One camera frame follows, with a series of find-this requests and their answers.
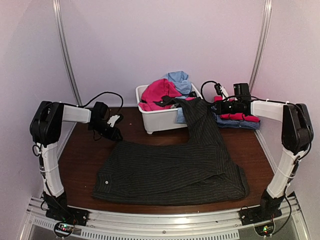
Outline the right circuit board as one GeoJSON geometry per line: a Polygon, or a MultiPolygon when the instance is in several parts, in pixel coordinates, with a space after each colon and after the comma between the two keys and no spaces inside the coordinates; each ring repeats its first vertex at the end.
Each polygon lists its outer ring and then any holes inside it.
{"type": "Polygon", "coordinates": [[[275,223],[265,222],[254,226],[255,233],[260,237],[268,237],[273,234],[275,230],[275,223]]]}

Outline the right aluminium frame post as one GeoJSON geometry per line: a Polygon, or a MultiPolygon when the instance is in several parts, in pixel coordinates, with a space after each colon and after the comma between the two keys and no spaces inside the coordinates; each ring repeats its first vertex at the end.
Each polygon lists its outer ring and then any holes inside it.
{"type": "Polygon", "coordinates": [[[271,24],[272,11],[273,11],[273,1],[265,0],[264,9],[262,13],[262,22],[261,22],[258,45],[257,45],[255,59],[253,62],[253,68],[251,71],[251,76],[248,84],[250,93],[254,89],[254,86],[259,74],[260,66],[262,63],[263,54],[264,54],[264,50],[265,50],[265,46],[266,46],[266,42],[269,34],[270,24],[271,24]]]}

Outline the circuit board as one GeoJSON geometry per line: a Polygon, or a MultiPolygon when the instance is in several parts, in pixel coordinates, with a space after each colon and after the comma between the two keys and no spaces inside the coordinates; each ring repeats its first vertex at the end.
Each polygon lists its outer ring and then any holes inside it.
{"type": "Polygon", "coordinates": [[[254,226],[255,233],[260,237],[268,237],[273,234],[275,230],[275,223],[265,222],[254,226]]]}
{"type": "Polygon", "coordinates": [[[74,225],[57,222],[53,227],[53,232],[59,238],[67,238],[74,232],[74,228],[74,225]]]}

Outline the red t-shirt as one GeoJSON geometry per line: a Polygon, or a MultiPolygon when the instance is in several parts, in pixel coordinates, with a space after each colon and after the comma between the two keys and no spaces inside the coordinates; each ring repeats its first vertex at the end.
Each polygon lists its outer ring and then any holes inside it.
{"type": "Polygon", "coordinates": [[[245,115],[244,113],[227,113],[220,114],[219,117],[223,120],[233,120],[233,121],[247,121],[252,123],[259,123],[260,119],[256,116],[245,115]]]}

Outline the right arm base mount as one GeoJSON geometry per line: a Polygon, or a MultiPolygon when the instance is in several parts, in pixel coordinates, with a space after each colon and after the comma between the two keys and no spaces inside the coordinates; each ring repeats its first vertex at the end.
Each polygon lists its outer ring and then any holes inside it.
{"type": "Polygon", "coordinates": [[[280,209],[276,209],[271,213],[263,213],[262,207],[260,205],[254,207],[243,206],[238,211],[239,218],[241,220],[241,224],[243,226],[250,224],[257,224],[265,221],[272,221],[274,218],[281,217],[282,211],[280,209]]]}

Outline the left aluminium frame post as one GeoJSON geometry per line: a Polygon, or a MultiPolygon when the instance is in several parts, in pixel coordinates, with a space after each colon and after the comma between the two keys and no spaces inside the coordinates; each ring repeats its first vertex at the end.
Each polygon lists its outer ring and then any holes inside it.
{"type": "Polygon", "coordinates": [[[68,44],[66,39],[66,34],[64,30],[64,23],[63,23],[63,17],[62,17],[62,11],[61,11],[61,1],[60,0],[53,0],[52,1],[53,6],[53,14],[55,18],[55,24],[57,27],[57,34],[60,42],[60,48],[62,52],[62,59],[64,62],[64,66],[66,69],[67,77],[70,83],[71,91],[73,93],[73,96],[75,98],[76,104],[81,106],[82,100],[80,97],[80,93],[78,90],[78,86],[76,83],[71,58],[68,50],[68,44]]]}

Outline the folded blue checkered shirt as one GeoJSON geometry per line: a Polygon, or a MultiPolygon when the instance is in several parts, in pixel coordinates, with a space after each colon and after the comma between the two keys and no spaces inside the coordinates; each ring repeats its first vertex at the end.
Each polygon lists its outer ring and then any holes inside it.
{"type": "Polygon", "coordinates": [[[260,128],[260,122],[249,122],[249,121],[239,121],[239,120],[224,120],[220,118],[219,114],[216,114],[213,112],[212,107],[210,108],[212,110],[213,118],[215,119],[215,122],[217,123],[219,128],[234,128],[234,129],[249,129],[249,130],[258,130],[260,128]]]}

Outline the black striped shirt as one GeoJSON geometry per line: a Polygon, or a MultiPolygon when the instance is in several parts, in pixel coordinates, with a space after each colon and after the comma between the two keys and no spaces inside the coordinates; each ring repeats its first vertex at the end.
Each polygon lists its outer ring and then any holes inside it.
{"type": "Polygon", "coordinates": [[[179,99],[189,139],[183,144],[120,141],[98,170],[92,196],[133,205],[185,206],[238,200],[250,188],[233,162],[207,103],[179,99]]]}

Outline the front aluminium rail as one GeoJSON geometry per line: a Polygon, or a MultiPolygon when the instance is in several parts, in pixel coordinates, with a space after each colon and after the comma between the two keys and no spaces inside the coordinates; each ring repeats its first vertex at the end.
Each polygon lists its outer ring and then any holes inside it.
{"type": "Polygon", "coordinates": [[[271,240],[308,240],[310,234],[296,197],[281,204],[282,215],[243,225],[245,208],[203,213],[134,214],[89,210],[85,226],[72,227],[68,240],[264,240],[262,230],[275,227],[271,240]]]}

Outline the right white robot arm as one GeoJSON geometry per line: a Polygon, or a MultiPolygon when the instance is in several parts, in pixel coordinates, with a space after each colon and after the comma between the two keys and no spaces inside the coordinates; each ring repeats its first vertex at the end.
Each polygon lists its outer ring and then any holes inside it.
{"type": "Polygon", "coordinates": [[[282,154],[277,170],[264,190],[256,210],[259,220],[268,220],[286,197],[287,188],[295,178],[301,160],[309,153],[314,137],[308,108],[304,103],[282,102],[252,96],[246,83],[234,84],[234,94],[215,83],[215,91],[222,99],[212,103],[216,115],[244,114],[263,117],[282,124],[282,154]]]}

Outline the white plastic laundry bin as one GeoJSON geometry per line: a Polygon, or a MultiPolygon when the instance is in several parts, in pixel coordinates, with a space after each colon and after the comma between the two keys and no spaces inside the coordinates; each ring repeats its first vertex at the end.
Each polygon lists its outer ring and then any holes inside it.
{"type": "MultiPolygon", "coordinates": [[[[192,92],[195,91],[197,95],[196,98],[199,98],[201,96],[200,92],[196,89],[193,83],[191,84],[192,84],[191,91],[192,92]]],[[[147,86],[148,85],[140,85],[136,87],[135,94],[136,94],[137,103],[139,102],[140,97],[144,92],[144,90],[147,88],[147,86]]],[[[181,107],[179,100],[186,100],[186,99],[176,99],[176,101],[179,103],[179,107],[181,107]]],[[[182,123],[182,124],[176,123],[176,118],[178,113],[177,108],[178,107],[172,108],[172,109],[157,110],[157,111],[143,111],[138,104],[138,110],[142,114],[145,131],[151,135],[154,132],[185,128],[187,126],[185,123],[182,123]]]]}

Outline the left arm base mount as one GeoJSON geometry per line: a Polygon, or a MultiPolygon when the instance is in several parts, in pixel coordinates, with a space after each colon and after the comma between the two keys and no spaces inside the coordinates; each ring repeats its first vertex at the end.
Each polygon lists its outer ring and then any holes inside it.
{"type": "Polygon", "coordinates": [[[86,226],[89,211],[74,207],[67,207],[67,211],[63,209],[48,209],[45,216],[70,225],[86,226]]]}

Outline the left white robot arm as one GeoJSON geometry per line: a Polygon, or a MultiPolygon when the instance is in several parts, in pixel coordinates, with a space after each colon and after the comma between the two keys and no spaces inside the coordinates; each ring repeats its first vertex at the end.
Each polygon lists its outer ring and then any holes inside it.
{"type": "Polygon", "coordinates": [[[52,212],[61,222],[69,221],[73,212],[67,205],[58,164],[58,141],[62,124],[87,124],[88,130],[111,141],[123,139],[116,124],[123,120],[119,112],[106,118],[109,108],[103,102],[96,102],[93,108],[85,108],[62,102],[42,101],[31,121],[29,131],[33,140],[32,151],[39,159],[39,171],[43,180],[43,197],[52,212]]]}

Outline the pink garment in bin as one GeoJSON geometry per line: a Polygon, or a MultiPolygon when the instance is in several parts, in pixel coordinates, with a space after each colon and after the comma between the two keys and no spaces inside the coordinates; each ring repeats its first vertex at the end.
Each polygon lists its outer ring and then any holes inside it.
{"type": "Polygon", "coordinates": [[[182,93],[176,85],[166,78],[154,81],[142,93],[138,106],[145,112],[162,111],[179,107],[176,99],[193,100],[197,97],[195,91],[182,93]]]}

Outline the left circuit board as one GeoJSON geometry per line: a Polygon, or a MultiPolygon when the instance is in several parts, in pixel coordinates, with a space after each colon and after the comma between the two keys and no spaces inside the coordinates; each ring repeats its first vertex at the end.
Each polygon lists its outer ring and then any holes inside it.
{"type": "Polygon", "coordinates": [[[74,228],[74,225],[57,222],[53,227],[53,232],[59,238],[67,238],[74,232],[74,228]]]}

